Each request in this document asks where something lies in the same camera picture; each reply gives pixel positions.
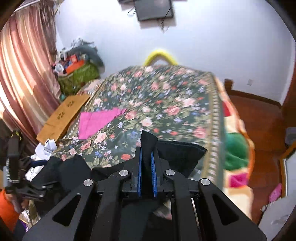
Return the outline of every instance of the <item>cable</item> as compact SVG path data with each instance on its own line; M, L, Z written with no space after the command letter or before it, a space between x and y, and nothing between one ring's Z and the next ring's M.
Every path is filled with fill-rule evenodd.
M164 16L164 18L160 18L160 20L162 19L163 21L161 22L161 24L159 25L161 30L164 31L164 24L163 22L165 21L165 17L167 16L167 14L170 12L172 7L170 7L170 9L168 10L168 12L166 13L166 15Z
M136 7L133 6L133 8L132 8L131 10L128 11L128 16L129 16L129 17L132 17L132 16L135 15L135 13L136 13Z

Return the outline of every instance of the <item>orange cloth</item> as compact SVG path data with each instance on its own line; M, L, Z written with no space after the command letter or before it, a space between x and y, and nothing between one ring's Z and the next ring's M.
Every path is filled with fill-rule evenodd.
M20 214L15 211L12 203L6 200L4 193L4 190L0 193L0 217L13 232Z

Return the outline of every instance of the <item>blue gripper pad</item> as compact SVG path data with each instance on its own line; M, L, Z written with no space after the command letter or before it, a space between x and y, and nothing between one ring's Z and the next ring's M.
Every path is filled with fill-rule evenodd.
M154 197L157 196L157 180L156 180L156 170L153 152L151 152L151 176L152 176L152 188Z
M142 148L140 151L139 173L138 173L138 196L141 196L141 175L142 175Z

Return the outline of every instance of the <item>green bag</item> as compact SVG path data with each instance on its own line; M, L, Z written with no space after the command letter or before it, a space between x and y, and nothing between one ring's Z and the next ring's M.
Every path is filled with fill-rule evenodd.
M61 86L62 94L65 96L75 95L87 82L99 78L96 65L85 63L80 68L74 70L67 76L59 76L58 81Z

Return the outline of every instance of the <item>pink cloth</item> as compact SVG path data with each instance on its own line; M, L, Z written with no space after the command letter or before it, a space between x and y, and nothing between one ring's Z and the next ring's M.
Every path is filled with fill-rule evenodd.
M240 173L230 177L230 187L231 188L238 188L248 184L247 174Z
M281 196L281 183L272 191L269 196L269 203L276 201Z
M126 109L103 110L97 112L81 112L79 121L79 139L87 139L97 133L116 117L124 114Z

